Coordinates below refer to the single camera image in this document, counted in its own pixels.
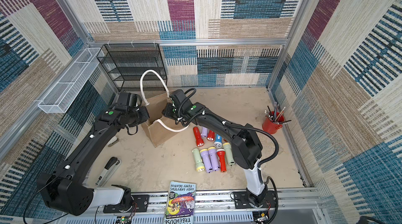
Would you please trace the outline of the brown jute tote bag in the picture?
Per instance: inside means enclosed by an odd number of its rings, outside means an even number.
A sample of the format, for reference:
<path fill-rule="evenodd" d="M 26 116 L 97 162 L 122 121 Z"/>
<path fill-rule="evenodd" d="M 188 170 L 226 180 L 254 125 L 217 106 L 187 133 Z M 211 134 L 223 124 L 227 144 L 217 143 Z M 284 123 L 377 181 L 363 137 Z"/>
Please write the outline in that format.
<path fill-rule="evenodd" d="M 146 98 L 143 87 L 143 80 L 148 73 L 154 74 L 162 83 L 165 89 L 165 95 L 157 95 Z M 146 70 L 140 78 L 140 92 L 143 99 L 144 105 L 149 113 L 149 119 L 145 122 L 143 130 L 147 137 L 151 140 L 154 147 L 158 147 L 165 143 L 170 138 L 174 137 L 176 134 L 185 131 L 188 127 L 179 128 L 175 125 L 173 119 L 167 118 L 162 115 L 162 111 L 167 105 L 170 105 L 170 91 L 167 88 L 166 82 L 162 77 L 154 70 Z"/>

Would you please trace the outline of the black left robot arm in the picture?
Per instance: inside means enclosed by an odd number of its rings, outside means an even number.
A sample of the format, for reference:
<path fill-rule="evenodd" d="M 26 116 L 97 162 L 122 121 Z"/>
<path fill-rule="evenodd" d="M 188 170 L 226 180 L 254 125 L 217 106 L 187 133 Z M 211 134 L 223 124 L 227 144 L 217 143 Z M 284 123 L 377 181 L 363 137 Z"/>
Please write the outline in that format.
<path fill-rule="evenodd" d="M 131 209 L 134 201 L 130 188 L 119 185 L 89 188 L 83 182 L 101 151 L 121 129 L 138 127 L 148 119 L 141 96 L 120 92 L 117 101 L 98 114 L 90 131 L 66 160 L 52 173 L 43 173 L 37 179 L 45 205 L 74 216 L 98 206 Z"/>

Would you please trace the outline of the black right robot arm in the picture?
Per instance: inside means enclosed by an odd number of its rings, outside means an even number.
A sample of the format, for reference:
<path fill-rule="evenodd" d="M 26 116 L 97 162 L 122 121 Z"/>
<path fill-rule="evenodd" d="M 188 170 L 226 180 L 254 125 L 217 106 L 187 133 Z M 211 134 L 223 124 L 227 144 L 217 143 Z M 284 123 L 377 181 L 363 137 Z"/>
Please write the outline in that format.
<path fill-rule="evenodd" d="M 181 89 L 172 92 L 169 98 L 171 102 L 165 107 L 164 116 L 183 126 L 192 123 L 206 127 L 230 143 L 234 162 L 245 172 L 249 204 L 255 208 L 262 207 L 268 189 L 258 168 L 262 156 L 262 144 L 252 126 L 230 122 L 213 113 L 205 105 L 192 103 Z"/>

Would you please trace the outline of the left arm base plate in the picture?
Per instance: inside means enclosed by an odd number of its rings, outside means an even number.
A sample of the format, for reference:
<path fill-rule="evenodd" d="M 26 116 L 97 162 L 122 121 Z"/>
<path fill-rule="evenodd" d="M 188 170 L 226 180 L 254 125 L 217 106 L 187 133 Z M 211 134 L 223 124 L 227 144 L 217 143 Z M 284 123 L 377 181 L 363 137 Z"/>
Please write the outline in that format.
<path fill-rule="evenodd" d="M 117 205 L 106 205 L 102 212 L 104 214 L 133 214 L 134 212 L 146 212 L 148 209 L 150 195 L 131 195 L 124 197 Z"/>

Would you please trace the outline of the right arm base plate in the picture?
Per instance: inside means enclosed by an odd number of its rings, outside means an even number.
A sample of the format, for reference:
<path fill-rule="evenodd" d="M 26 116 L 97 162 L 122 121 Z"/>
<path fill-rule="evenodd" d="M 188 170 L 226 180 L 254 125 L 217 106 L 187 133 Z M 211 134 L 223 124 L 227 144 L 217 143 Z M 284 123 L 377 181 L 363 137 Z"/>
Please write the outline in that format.
<path fill-rule="evenodd" d="M 238 191 L 230 193 L 236 209 L 247 208 L 275 208 L 278 196 L 274 191 L 266 191 L 264 197 L 255 196 L 249 191 Z"/>

